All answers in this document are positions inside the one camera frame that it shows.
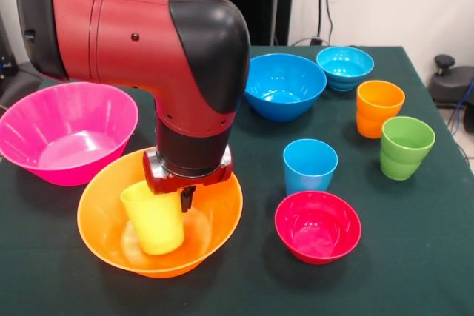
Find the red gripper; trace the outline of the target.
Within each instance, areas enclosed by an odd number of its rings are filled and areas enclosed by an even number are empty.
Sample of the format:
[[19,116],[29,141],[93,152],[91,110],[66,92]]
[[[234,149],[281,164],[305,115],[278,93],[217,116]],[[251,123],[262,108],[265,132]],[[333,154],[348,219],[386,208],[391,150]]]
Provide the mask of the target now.
[[233,162],[230,146],[227,145],[220,164],[208,174],[199,173],[197,176],[185,176],[171,172],[161,162],[159,152],[155,147],[146,149],[143,153],[143,167],[146,182],[155,194],[179,191],[181,211],[188,212],[192,208],[196,185],[212,185],[230,178]]

